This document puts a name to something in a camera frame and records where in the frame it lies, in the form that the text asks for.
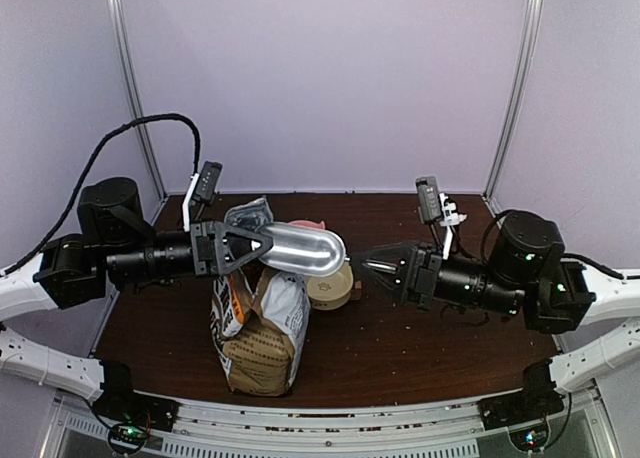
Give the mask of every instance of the orange label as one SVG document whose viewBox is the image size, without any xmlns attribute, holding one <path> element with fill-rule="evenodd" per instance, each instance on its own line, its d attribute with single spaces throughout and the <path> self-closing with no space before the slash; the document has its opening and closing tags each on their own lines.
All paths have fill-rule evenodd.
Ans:
<svg viewBox="0 0 640 458">
<path fill-rule="evenodd" d="M 244 325 L 244 311 L 242 311 L 242 305 L 240 304 L 238 294 L 236 293 L 236 287 L 233 283 L 233 275 L 229 275 L 229 288 L 231 288 L 231 308 L 233 309 L 233 315 L 236 317 L 236 320 L 238 320 L 238 323 Z"/>
</svg>

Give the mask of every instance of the dark wood surface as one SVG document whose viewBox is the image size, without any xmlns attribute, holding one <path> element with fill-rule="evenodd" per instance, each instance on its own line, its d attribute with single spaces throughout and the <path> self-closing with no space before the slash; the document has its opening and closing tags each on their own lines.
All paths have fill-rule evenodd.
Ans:
<svg viewBox="0 0 640 458">
<path fill-rule="evenodd" d="M 230 206 L 254 198 L 224 195 L 205 214 L 220 219 Z M 461 227 L 465 248 L 477 254 L 491 220 L 479 196 L 458 195 L 469 215 Z M 421 239 L 415 195 L 271 195 L 278 221 L 325 220 L 349 251 Z M 172 197 L 157 227 L 176 229 L 180 199 Z M 556 352 L 548 336 L 524 329 L 518 317 L 503 324 L 494 317 L 481 328 L 459 326 L 464 317 L 439 317 L 412 304 L 365 293 L 330 312 L 313 312 L 292 392 L 280 398 L 233 395 L 209 331 L 212 284 L 186 279 L 181 288 L 147 288 L 123 293 L 109 319 L 97 356 L 128 364 L 137 389 L 188 399 L 258 406 L 345 407 L 424 403 L 507 391 L 521 386 L 522 370 Z"/>
</svg>

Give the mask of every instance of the wooden table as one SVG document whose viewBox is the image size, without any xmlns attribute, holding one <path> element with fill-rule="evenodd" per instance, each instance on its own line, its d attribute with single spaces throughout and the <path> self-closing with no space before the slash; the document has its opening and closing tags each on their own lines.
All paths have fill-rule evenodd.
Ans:
<svg viewBox="0 0 640 458">
<path fill-rule="evenodd" d="M 223 195 L 205 217 L 255 196 Z M 324 220 L 350 251 L 421 239 L 417 198 L 409 195 L 270 195 L 279 221 Z M 463 244 L 478 253 L 491 216 L 479 196 L 455 196 L 469 214 L 461 227 Z M 181 197 L 163 210 L 159 229 L 176 229 Z M 460 321 L 472 312 L 439 317 L 415 305 L 395 306 L 379 293 L 331 312 L 312 313 L 302 361 L 288 396 L 256 398 L 228 391 L 209 331 L 210 279 L 186 279 L 182 287 L 151 287 L 139 295 L 122 293 L 102 336 L 97 357 L 128 364 L 137 389 L 187 399 L 286 407 L 351 407 L 424 403 L 507 391 L 522 385 L 522 370 L 552 356 L 549 336 L 524 329 L 522 317 L 507 324 L 494 317 L 481 328 Z"/>
</svg>

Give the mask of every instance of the white wall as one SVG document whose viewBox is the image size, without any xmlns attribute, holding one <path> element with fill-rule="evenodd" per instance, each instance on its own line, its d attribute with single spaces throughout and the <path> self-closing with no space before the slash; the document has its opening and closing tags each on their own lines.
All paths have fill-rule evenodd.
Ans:
<svg viewBox="0 0 640 458">
<path fill-rule="evenodd" d="M 496 199 L 555 220 L 570 251 L 640 266 L 640 0 L 545 0 Z M 565 336 L 571 347 L 613 326 Z M 640 447 L 640 363 L 599 384 L 623 446 Z"/>
<path fill-rule="evenodd" d="M 0 267 L 53 225 L 98 140 L 129 121 L 106 0 L 0 0 Z M 129 133 L 107 145 L 88 183 L 130 176 L 155 200 Z M 62 232 L 77 230 L 72 215 Z M 7 323 L 67 352 L 89 351 L 106 302 Z M 0 375 L 0 454 L 34 456 L 53 390 Z"/>
<path fill-rule="evenodd" d="M 225 191 L 481 191 L 526 0 L 123 0 L 146 113 L 180 111 Z M 167 188 L 188 143 L 154 132 Z"/>
</svg>

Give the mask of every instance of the pink object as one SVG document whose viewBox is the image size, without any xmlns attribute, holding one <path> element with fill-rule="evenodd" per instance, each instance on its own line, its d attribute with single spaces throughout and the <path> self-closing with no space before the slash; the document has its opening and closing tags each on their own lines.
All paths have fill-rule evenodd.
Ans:
<svg viewBox="0 0 640 458">
<path fill-rule="evenodd" d="M 315 223 L 313 221 L 308 221 L 308 220 L 295 220 L 295 221 L 291 221 L 289 223 L 291 225 L 306 226 L 307 228 L 316 228 L 318 230 L 325 230 L 326 229 L 326 227 L 324 225 L 324 221 L 321 221 L 320 223 Z"/>
</svg>

